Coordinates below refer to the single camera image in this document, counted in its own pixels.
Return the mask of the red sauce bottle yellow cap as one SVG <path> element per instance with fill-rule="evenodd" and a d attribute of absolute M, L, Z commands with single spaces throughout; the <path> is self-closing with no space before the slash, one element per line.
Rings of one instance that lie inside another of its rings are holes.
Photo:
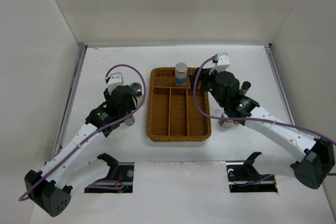
<path fill-rule="evenodd" d="M 135 123 L 135 118 L 132 112 L 129 112 L 128 114 L 130 114 L 131 116 L 124 121 L 124 124 L 127 126 L 131 126 Z"/>

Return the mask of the white bead jar silver lid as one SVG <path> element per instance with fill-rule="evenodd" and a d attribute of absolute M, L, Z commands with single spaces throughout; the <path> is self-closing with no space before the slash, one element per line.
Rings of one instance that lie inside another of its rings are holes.
<path fill-rule="evenodd" d="M 175 66 L 175 85 L 177 87 L 184 87 L 186 85 L 187 65 L 179 62 Z"/>

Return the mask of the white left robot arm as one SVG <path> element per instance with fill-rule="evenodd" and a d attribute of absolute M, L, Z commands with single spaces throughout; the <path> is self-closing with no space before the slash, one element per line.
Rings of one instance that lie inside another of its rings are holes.
<path fill-rule="evenodd" d="M 26 192 L 20 200 L 32 200 L 51 217 L 62 213 L 71 200 L 74 186 L 70 176 L 113 130 L 137 110 L 137 101 L 129 86 L 105 91 L 106 100 L 93 109 L 76 136 L 40 171 L 30 170 L 25 178 Z"/>

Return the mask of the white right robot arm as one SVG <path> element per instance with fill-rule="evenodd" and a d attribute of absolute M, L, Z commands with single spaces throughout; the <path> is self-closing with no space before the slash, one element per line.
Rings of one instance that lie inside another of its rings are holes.
<path fill-rule="evenodd" d="M 261 174 L 293 176 L 303 185 L 318 189 L 335 166 L 335 141 L 313 130 L 284 123 L 246 95 L 250 82 L 240 83 L 233 73 L 197 68 L 189 77 L 192 92 L 208 92 L 223 108 L 222 121 L 236 121 L 270 139 L 292 158 L 285 161 L 257 153 L 245 161 L 244 175 L 251 180 Z"/>

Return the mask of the clear jar grey lid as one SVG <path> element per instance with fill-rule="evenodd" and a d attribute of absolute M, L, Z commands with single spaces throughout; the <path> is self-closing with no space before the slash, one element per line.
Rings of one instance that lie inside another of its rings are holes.
<path fill-rule="evenodd" d="M 129 85 L 129 87 L 132 90 L 132 96 L 136 107 L 138 107 L 143 100 L 142 85 L 138 82 L 133 82 Z"/>

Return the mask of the slim dark pepper bottle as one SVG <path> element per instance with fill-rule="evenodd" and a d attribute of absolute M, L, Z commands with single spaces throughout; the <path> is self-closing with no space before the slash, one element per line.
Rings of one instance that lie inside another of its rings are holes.
<path fill-rule="evenodd" d="M 240 95 L 246 95 L 246 93 L 251 88 L 251 83 L 249 81 L 244 81 L 240 87 L 239 94 Z"/>

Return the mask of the brown spice jar red label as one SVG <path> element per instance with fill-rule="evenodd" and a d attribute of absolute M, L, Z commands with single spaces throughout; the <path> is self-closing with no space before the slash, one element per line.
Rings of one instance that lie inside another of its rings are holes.
<path fill-rule="evenodd" d="M 230 127 L 233 121 L 229 119 L 229 116 L 225 112 L 222 112 L 220 120 L 218 120 L 218 123 L 221 127 Z"/>

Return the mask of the brown wicker divided tray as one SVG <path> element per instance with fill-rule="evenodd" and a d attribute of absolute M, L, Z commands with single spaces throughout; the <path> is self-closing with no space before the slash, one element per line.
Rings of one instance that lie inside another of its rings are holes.
<path fill-rule="evenodd" d="M 153 142 L 202 142 L 212 133 L 211 120 L 197 109 L 189 78 L 175 85 L 175 68 L 154 68 L 150 75 L 146 133 Z"/>

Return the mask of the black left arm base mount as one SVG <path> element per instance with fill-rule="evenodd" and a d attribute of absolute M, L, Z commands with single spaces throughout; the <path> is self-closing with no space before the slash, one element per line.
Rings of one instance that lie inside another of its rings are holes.
<path fill-rule="evenodd" d="M 107 153 L 100 154 L 97 159 L 102 161 L 102 177 L 98 177 L 90 186 L 84 190 L 85 193 L 132 193 L 135 163 L 120 163 Z"/>

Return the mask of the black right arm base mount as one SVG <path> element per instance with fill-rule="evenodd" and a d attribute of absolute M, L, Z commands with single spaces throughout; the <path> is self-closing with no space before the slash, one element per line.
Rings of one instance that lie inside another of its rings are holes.
<path fill-rule="evenodd" d="M 244 161 L 226 163 L 228 187 L 231 193 L 277 193 L 274 175 L 260 174 L 253 163 L 261 152 L 253 152 Z"/>

